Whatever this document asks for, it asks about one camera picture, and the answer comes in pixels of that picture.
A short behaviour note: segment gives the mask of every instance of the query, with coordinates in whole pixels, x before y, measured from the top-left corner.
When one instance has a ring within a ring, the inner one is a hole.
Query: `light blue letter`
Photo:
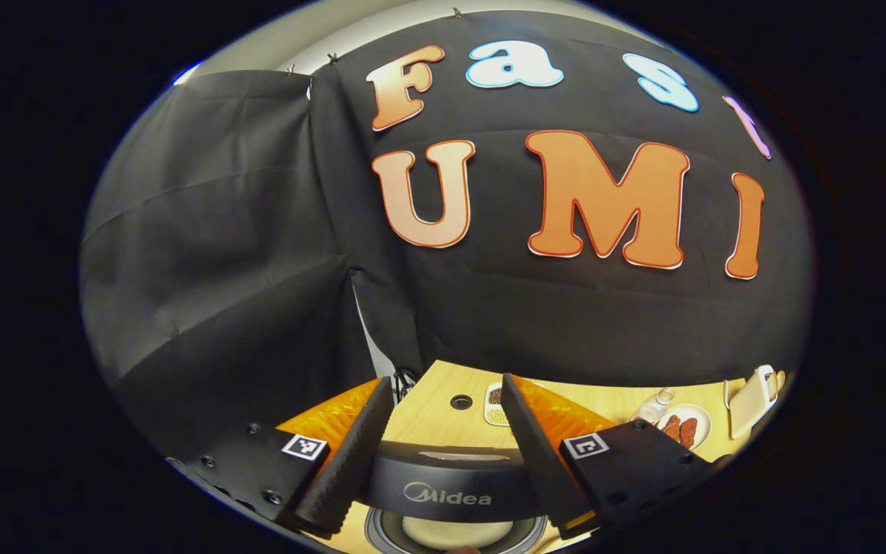
[[[499,50],[508,55],[495,56]],[[467,80],[475,87],[501,88],[515,83],[551,87],[563,80],[563,72],[552,67],[545,48],[532,42],[489,42],[471,50],[471,59],[481,60],[467,69]]]
[[[641,75],[638,84],[661,104],[671,104],[686,112],[696,112],[699,101],[686,88],[686,80],[671,67],[638,54],[625,54],[625,63]]]

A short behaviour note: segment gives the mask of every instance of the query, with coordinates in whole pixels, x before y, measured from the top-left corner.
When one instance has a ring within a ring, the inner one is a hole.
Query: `letter m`
[[[635,265],[675,269],[682,264],[679,225],[682,178],[689,158],[677,148],[647,142],[618,181],[591,144],[573,131],[538,131],[525,140],[542,160],[542,228],[528,239],[537,255],[573,257],[583,241],[573,233],[579,209],[598,256],[608,257],[635,216],[634,238],[622,250]]]

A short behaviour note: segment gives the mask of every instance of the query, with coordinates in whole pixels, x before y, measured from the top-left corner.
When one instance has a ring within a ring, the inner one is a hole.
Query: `water bottle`
[[[641,418],[652,425],[657,424],[658,420],[665,415],[665,411],[668,410],[668,404],[672,404],[672,399],[674,398],[675,391],[671,387],[665,387],[657,394],[649,396],[645,403],[638,408],[638,411],[631,416],[629,421]]]

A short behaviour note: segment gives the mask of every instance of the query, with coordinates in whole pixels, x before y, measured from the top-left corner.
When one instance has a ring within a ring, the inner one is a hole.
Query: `white plate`
[[[485,392],[485,400],[483,401],[483,404],[485,404],[485,421],[498,427],[511,427],[508,425],[508,417],[505,415],[501,404],[492,404],[489,401],[492,390],[497,389],[501,389],[501,382],[492,383],[488,387],[488,392]]]
[[[696,404],[679,404],[678,406],[668,408],[668,412],[658,420],[658,424],[655,427],[658,427],[660,430],[664,429],[665,424],[668,423],[668,418],[672,416],[679,416],[679,421],[682,422],[692,417],[696,418],[696,436],[693,437],[693,444],[690,450],[698,449],[703,444],[703,441],[706,441],[706,438],[709,437],[711,427],[710,414],[707,414],[706,410],[696,406]]]

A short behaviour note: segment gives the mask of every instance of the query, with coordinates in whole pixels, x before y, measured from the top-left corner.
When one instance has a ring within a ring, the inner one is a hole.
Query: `table surface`
[[[383,441],[414,442],[427,446],[516,449],[518,443],[515,442],[511,428],[497,427],[485,421],[483,405],[486,390],[492,383],[501,382],[501,378],[502,375],[496,372],[485,372],[450,362],[436,362],[391,413]],[[541,379],[532,381],[615,423],[627,421],[644,400],[661,388],[574,385]],[[744,383],[744,379],[728,382],[729,396],[734,396]],[[737,452],[748,441],[748,435],[731,439],[729,412],[727,406],[724,406],[723,382],[672,388],[675,390],[673,406],[696,404],[710,414],[710,435],[694,450],[697,456],[713,462],[720,456]],[[450,406],[450,399],[458,394],[470,396],[474,404],[466,410],[453,408]],[[367,512],[366,505],[354,502],[341,532],[329,541],[318,540],[351,554],[378,554],[365,539]],[[549,526],[531,554],[551,552],[582,539],[586,539],[586,536],[563,541],[559,539],[555,527]]]

